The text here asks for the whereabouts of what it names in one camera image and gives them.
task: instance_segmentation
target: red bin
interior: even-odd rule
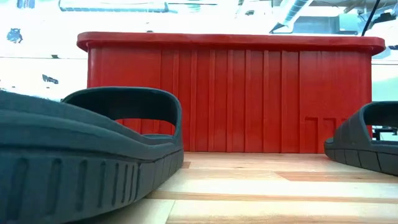
[[[322,153],[371,101],[377,37],[85,32],[88,87],[147,86],[177,96],[186,151]],[[127,119],[141,133],[163,121]]]

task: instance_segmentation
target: black slide sandal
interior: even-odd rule
[[[0,222],[64,223],[141,199],[182,166],[181,114],[150,88],[91,88],[63,103],[0,91]],[[140,135],[123,118],[175,133]]]
[[[372,140],[366,125],[398,127],[398,101],[363,106],[325,141],[325,154],[340,163],[398,175],[398,142]]]

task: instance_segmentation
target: wooden floor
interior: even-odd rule
[[[95,222],[398,223],[398,177],[323,154],[186,153],[156,191]]]

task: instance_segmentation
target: red plastic crate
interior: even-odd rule
[[[88,52],[88,87],[176,95],[186,151],[321,153],[335,128],[371,101],[371,56],[384,40],[86,32],[78,46]],[[162,121],[122,123],[172,132]]]

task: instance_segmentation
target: black cable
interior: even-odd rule
[[[377,9],[379,3],[380,3],[380,0],[376,0],[376,2],[374,3],[371,14],[368,17],[368,21],[366,21],[365,27],[363,27],[361,36],[365,36],[366,31],[368,31],[368,27],[369,27],[370,23],[372,22],[373,15],[376,12],[376,9]]]

